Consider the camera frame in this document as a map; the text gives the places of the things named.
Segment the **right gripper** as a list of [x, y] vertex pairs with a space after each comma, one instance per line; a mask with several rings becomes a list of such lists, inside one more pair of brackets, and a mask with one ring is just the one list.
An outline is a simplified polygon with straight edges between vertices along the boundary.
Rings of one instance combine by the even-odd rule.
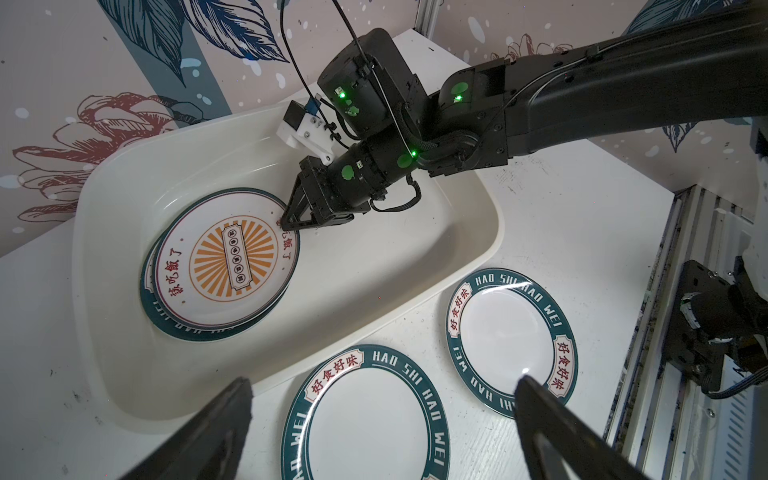
[[415, 192], [403, 205], [387, 213], [410, 209], [420, 201], [420, 186], [412, 176], [413, 153], [396, 139], [382, 134], [354, 144], [329, 166], [307, 156], [280, 219], [284, 231], [324, 228], [346, 224], [356, 214], [379, 211], [373, 203], [386, 197], [387, 188], [404, 178]]

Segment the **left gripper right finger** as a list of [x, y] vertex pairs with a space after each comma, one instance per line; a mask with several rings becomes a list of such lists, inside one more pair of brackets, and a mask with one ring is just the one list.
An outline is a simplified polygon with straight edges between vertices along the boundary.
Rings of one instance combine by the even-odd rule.
[[645, 477], [530, 376], [517, 383], [515, 420], [532, 479]]

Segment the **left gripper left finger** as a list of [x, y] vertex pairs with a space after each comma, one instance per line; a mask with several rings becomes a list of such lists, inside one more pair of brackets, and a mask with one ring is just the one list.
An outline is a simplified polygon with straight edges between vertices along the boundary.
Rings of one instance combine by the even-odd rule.
[[126, 479], [233, 479], [252, 420], [250, 381], [238, 377]]

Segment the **orange sunburst plate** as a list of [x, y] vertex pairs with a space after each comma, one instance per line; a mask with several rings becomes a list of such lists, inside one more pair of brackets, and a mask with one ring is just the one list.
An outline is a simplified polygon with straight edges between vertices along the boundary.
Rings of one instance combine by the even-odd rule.
[[262, 313], [297, 268], [300, 237], [284, 231], [285, 203], [254, 188], [214, 192], [166, 229], [152, 280], [177, 321], [198, 330], [235, 327]]

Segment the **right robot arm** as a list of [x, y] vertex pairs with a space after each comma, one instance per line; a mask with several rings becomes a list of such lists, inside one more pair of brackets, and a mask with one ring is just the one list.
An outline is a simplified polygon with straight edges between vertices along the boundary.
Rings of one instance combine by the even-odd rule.
[[357, 137], [302, 160], [286, 231], [374, 210], [416, 170], [503, 166], [585, 138], [767, 112], [767, 5], [748, 1], [590, 46], [459, 70], [427, 93], [390, 34], [354, 36], [318, 80]]

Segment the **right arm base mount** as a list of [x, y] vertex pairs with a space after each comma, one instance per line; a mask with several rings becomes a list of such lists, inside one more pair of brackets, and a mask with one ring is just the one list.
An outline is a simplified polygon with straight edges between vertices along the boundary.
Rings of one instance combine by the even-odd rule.
[[767, 382], [767, 363], [741, 342], [767, 335], [767, 301], [754, 290], [745, 261], [735, 258], [726, 280], [703, 264], [683, 264], [662, 361], [677, 368], [712, 400], [731, 398]]

